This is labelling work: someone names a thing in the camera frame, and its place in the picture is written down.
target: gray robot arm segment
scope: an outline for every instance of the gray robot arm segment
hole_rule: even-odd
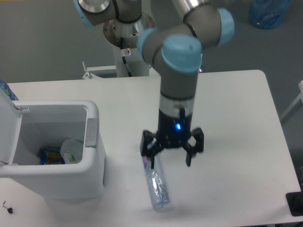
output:
[[[100,12],[96,12],[93,7],[89,7],[96,4],[95,2],[91,3],[90,0],[75,0],[75,4],[78,4],[85,19],[93,26],[112,19],[117,19],[122,23],[133,23],[140,19],[142,15],[141,0],[109,0],[108,5]]]

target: metal bracket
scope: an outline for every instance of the metal bracket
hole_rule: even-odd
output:
[[[84,72],[88,74],[90,79],[92,79],[93,76],[91,75],[90,71],[86,68],[86,65],[85,65],[84,61],[82,62],[82,65],[83,65]]]

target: white stand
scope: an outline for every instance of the white stand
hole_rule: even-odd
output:
[[[299,83],[299,88],[301,90],[300,94],[298,94],[298,96],[281,115],[281,125],[284,125],[301,108],[303,104],[303,81]]]

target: gray floor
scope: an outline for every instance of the gray floor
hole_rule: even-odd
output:
[[[144,11],[162,28],[180,22],[168,0],[143,0]],[[303,1],[293,0],[279,27],[255,28],[248,21],[250,0],[214,0],[234,16],[234,39],[204,51],[206,72],[265,72],[280,115],[298,95],[303,80]],[[0,2],[0,78],[7,82],[80,79],[87,66],[113,65],[102,26],[87,29],[72,0]],[[283,127],[295,166],[303,165],[303,109]]]

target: water bottle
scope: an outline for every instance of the water bottle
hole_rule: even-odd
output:
[[[154,169],[151,169],[151,161],[143,157],[143,165],[146,174],[146,181],[151,197],[151,204],[155,211],[165,212],[171,209],[169,193],[166,187],[163,169],[159,154],[155,156]]]
[[[5,83],[4,81],[2,81],[0,79],[0,89],[4,91],[4,93],[11,99],[11,100],[19,100],[16,95],[14,94],[14,92],[11,91],[11,89],[9,88],[9,86],[7,85],[7,83]]]
[[[249,11],[250,22],[264,29],[278,26],[291,0],[255,0]]]

